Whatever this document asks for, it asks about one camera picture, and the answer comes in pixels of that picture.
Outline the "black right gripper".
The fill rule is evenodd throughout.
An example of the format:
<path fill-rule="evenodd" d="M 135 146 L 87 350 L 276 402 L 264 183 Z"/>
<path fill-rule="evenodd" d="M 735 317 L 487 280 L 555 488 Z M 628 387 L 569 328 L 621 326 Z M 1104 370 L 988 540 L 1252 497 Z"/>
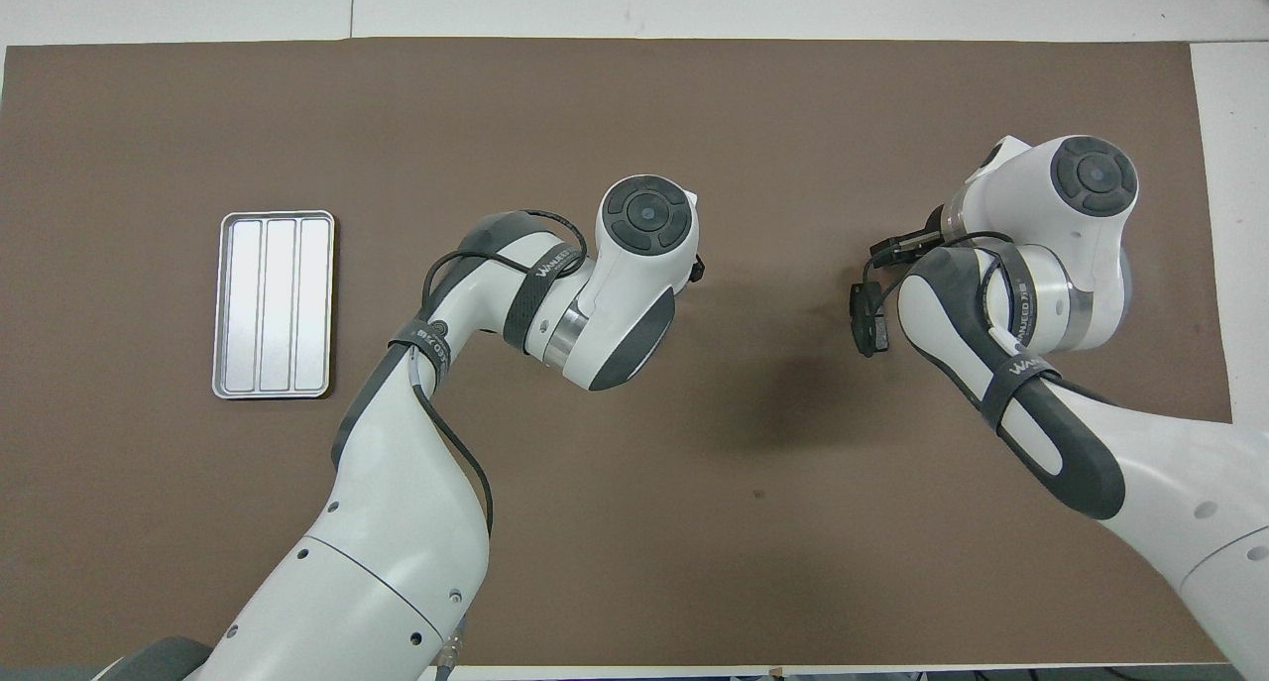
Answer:
<path fill-rule="evenodd" d="M 944 205 L 938 205 L 921 228 L 910 233 L 897 235 L 879 240 L 869 249 L 869 263 L 874 268 L 893 268 L 898 265 L 915 264 L 933 249 L 942 247 L 947 242 L 943 231 Z"/>

